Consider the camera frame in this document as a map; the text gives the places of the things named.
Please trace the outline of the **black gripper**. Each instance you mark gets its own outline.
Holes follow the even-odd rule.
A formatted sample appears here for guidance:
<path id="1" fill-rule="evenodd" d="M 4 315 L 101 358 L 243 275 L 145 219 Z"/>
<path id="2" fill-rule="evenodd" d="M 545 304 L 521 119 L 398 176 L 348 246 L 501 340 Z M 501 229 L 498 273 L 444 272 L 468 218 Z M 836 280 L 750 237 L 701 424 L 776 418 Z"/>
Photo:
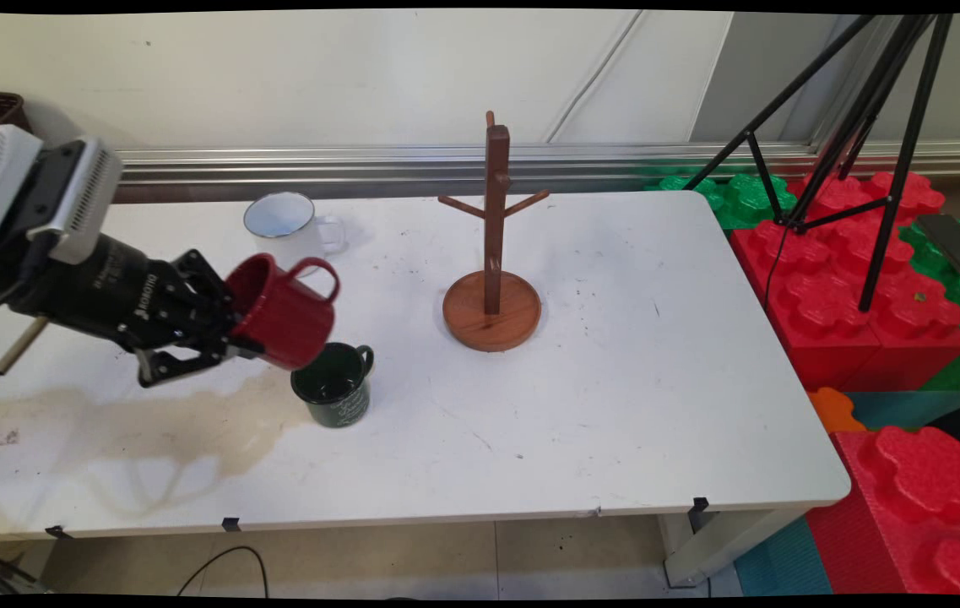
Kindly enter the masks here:
<path id="1" fill-rule="evenodd" d="M 43 253 L 51 242 L 43 234 L 0 236 L 0 307 L 133 351 L 141 388 L 266 354 L 263 343 L 226 326 L 172 326 L 175 319 L 234 319 L 230 288 L 199 250 L 155 259 L 102 235 L 88 258 L 67 264 Z"/>

